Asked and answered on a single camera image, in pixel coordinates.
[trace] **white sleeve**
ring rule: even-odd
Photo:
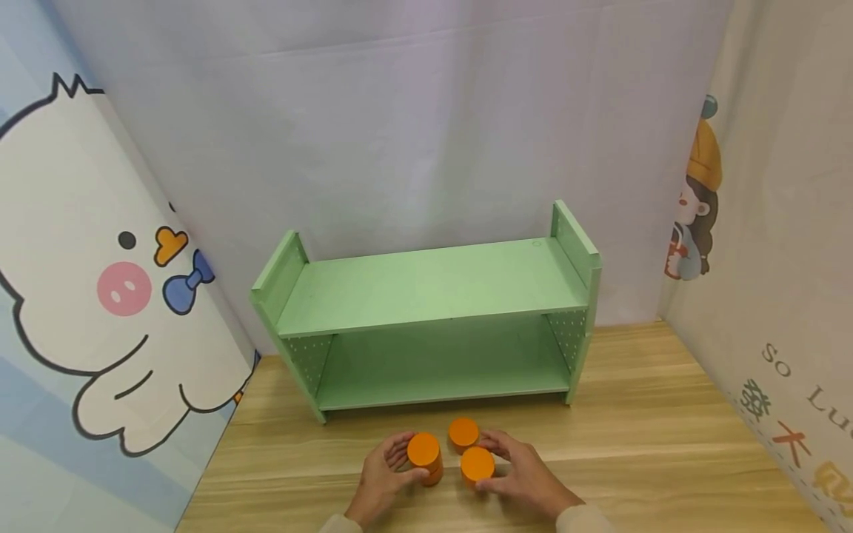
[[[598,507],[577,505],[557,517],[557,533],[615,533]]]
[[[320,529],[320,533],[362,533],[362,528],[342,514],[335,514]]]

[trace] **wooden shelf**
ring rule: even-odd
[[[540,239],[312,263],[288,232],[252,287],[320,421],[337,409],[577,389],[601,258],[565,204]]]
[[[276,325],[280,337],[586,306],[554,237],[307,264]]]
[[[544,316],[480,317],[335,337],[316,401],[331,411],[567,392],[569,383]]]

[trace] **orange cup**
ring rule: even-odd
[[[421,480],[421,484],[425,487],[432,487],[434,484],[441,481],[441,478],[443,477],[443,475],[444,475],[444,465],[442,465],[441,463],[438,463],[438,469],[436,469],[435,472],[432,472],[426,478],[423,478]]]
[[[473,489],[480,479],[495,475],[495,458],[488,449],[472,446],[462,454],[460,468],[465,484]]]
[[[409,441],[406,454],[414,468],[426,468],[430,472],[428,478],[421,480],[422,485],[432,487],[441,480],[444,475],[444,468],[441,464],[441,448],[438,446],[438,439],[432,434],[417,433]]]
[[[450,422],[447,433],[450,436],[450,443],[459,455],[465,453],[466,449],[474,446],[479,440],[477,422],[464,416]]]

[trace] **yellow hat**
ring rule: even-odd
[[[720,146],[714,130],[705,119],[699,119],[693,149],[690,150],[688,176],[705,185],[710,191],[717,191],[722,182],[722,161]]]

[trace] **cartoon character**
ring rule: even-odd
[[[218,313],[215,280],[166,224],[104,119],[105,96],[58,75],[0,128],[0,286],[32,356],[87,376],[72,407],[87,438],[126,455],[163,443],[190,411],[221,408],[252,371]]]
[[[693,280],[711,269],[708,254],[714,243],[711,228],[717,221],[722,162],[717,138],[707,120],[716,113],[717,101],[708,95],[693,138],[664,267],[666,275],[674,280]]]

